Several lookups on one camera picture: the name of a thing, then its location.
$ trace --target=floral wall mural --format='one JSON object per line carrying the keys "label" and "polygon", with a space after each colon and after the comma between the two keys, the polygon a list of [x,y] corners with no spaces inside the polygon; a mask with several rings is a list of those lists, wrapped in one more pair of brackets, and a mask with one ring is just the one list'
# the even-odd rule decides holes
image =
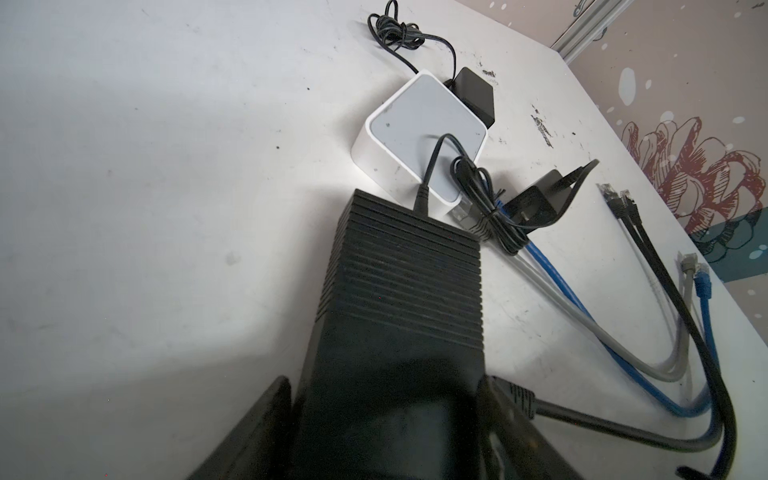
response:
{"label": "floral wall mural", "polygon": [[641,137],[630,122],[621,140],[707,261],[716,263],[754,238],[766,181],[757,155],[728,151],[715,137],[700,140],[701,126],[698,117],[680,127],[666,121]]}
{"label": "floral wall mural", "polygon": [[570,65],[768,343],[768,6],[633,2]]}

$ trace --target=white desk surface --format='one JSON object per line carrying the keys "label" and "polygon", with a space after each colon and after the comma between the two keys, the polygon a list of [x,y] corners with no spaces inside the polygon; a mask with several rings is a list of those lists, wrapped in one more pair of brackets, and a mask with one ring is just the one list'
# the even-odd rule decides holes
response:
{"label": "white desk surface", "polygon": [[[4,478],[181,479],[275,376],[296,384],[339,214],[355,188],[385,197],[349,157],[411,75],[364,24],[384,4],[2,3]],[[400,17],[448,38],[459,67],[495,73],[482,164],[497,183],[601,160],[532,237],[603,327],[666,358],[673,317],[594,184],[631,190],[670,270],[696,250],[566,65],[459,3],[403,0]],[[450,74],[435,43],[406,55]],[[493,252],[482,261],[489,372],[668,435],[706,428],[655,405]],[[711,308],[739,421],[731,477],[762,478],[768,349],[717,279]],[[702,384],[692,362],[693,385],[666,386],[675,399]],[[535,424],[587,478],[674,478],[718,453]]]}

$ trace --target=coiled black cable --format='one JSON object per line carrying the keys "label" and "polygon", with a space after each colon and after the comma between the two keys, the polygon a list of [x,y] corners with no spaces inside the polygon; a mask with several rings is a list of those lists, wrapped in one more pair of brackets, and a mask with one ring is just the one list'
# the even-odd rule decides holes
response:
{"label": "coiled black cable", "polygon": [[[395,6],[394,17],[389,16],[389,6]],[[419,73],[419,70],[411,64],[411,62],[405,60],[397,50],[399,48],[407,48],[408,50],[416,50],[418,47],[424,45],[424,40],[439,41],[451,51],[453,55],[453,76],[451,76],[450,83],[456,78],[456,51],[453,49],[447,40],[437,35],[430,35],[422,33],[419,30],[419,26],[413,22],[411,23],[398,23],[397,22],[397,0],[389,0],[384,8],[384,15],[372,13],[368,15],[368,29],[371,31],[371,35],[374,39],[392,55],[395,55],[402,63],[408,65],[413,70],[413,73]],[[376,26],[371,23],[371,19],[376,19]],[[394,49],[390,48],[392,45],[397,45]]]}
{"label": "coiled black cable", "polygon": [[496,206],[503,190],[494,193],[491,175],[483,167],[475,166],[468,157],[457,157],[451,163],[451,176],[459,189],[488,222],[493,236],[508,255],[515,255],[528,245],[525,230],[512,223]]}
{"label": "coiled black cable", "polygon": [[576,197],[581,185],[600,161],[593,160],[583,167],[571,172],[561,179],[563,186],[573,184],[568,198],[563,203],[560,211],[550,220],[544,223],[529,223],[521,225],[511,220],[502,213],[498,206],[498,199],[504,193],[503,190],[493,191],[491,175],[483,167],[476,167],[474,162],[464,155],[457,157],[451,164],[451,176],[459,189],[479,210],[483,219],[488,222],[494,237],[508,255],[515,255],[519,250],[528,245],[527,232],[537,228],[548,227],[557,222],[565,214],[571,202]]}

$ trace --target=white router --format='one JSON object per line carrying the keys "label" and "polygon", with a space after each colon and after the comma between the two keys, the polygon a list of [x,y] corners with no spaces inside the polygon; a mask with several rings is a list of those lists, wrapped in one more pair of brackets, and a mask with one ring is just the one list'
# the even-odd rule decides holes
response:
{"label": "white router", "polygon": [[[420,71],[362,126],[352,159],[404,207],[413,207],[424,170],[443,134],[453,134],[477,163],[488,128],[428,71]],[[458,151],[444,142],[429,181],[429,216],[440,218],[462,199],[449,171]]]}

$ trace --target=large black power supply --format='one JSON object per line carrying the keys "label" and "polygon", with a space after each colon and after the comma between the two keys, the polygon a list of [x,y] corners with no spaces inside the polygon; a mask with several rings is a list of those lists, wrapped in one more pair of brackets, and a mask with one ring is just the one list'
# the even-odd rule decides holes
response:
{"label": "large black power supply", "polygon": [[291,479],[477,478],[476,237],[356,190],[293,410]]}

